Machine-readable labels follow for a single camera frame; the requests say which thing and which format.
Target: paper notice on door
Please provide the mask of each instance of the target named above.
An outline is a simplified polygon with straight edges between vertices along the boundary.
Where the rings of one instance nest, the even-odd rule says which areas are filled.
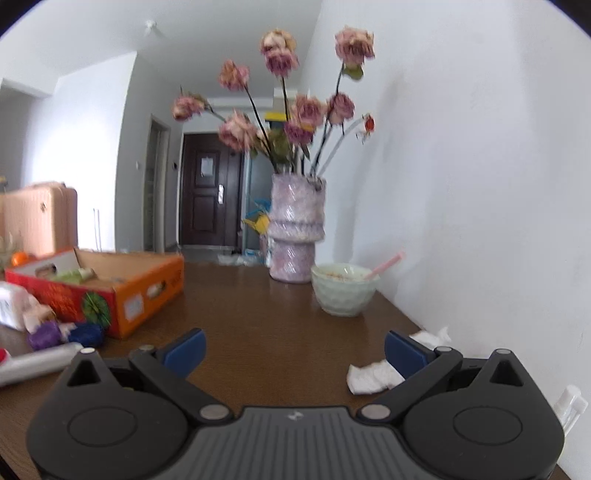
[[[201,159],[201,176],[211,177],[213,176],[213,159],[205,157]]]

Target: orange fruit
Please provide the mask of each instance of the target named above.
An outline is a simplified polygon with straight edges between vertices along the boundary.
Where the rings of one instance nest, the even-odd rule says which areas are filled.
[[[15,252],[12,254],[10,263],[13,267],[20,267],[21,265],[27,263],[30,259],[31,257],[29,257],[27,252]]]

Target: ceiling light fixture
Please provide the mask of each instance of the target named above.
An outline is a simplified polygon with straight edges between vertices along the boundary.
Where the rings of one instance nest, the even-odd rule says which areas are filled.
[[[148,20],[146,23],[146,29],[144,31],[144,37],[148,37],[151,33],[154,32],[154,30],[156,30],[156,22],[154,20]]]

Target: crumpled tissue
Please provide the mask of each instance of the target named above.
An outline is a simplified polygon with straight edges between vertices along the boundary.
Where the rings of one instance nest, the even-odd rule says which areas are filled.
[[[369,395],[394,388],[404,382],[404,377],[388,363],[382,360],[367,367],[349,366],[347,385],[353,395]]]
[[[450,346],[452,339],[447,330],[448,327],[444,327],[436,335],[421,330],[410,335],[410,338],[430,349],[438,346]],[[402,382],[404,382],[404,377],[387,360],[363,368],[350,365],[347,373],[347,385],[353,395],[379,393],[394,388]]]

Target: suitcase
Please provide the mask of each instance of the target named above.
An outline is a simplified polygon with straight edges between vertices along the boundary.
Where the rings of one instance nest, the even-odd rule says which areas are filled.
[[[3,195],[4,232],[36,256],[78,245],[78,195],[63,183],[34,184]]]

